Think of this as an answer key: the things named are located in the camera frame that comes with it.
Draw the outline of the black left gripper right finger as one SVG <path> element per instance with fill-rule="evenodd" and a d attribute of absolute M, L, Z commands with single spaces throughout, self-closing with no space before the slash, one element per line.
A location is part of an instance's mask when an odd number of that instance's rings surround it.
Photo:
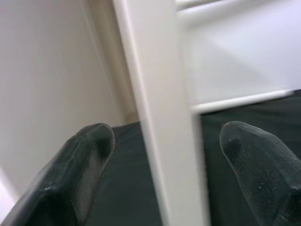
<path fill-rule="evenodd" d="M 261 226 L 301 224 L 301 161 L 275 135 L 241 121 L 223 125 L 219 141 Z"/>

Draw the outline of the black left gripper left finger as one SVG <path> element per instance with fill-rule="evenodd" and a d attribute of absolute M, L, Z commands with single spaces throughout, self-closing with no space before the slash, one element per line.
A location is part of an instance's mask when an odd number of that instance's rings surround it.
<path fill-rule="evenodd" d="M 114 146 L 109 125 L 82 128 L 37 174 L 1 225 L 85 225 Z"/>

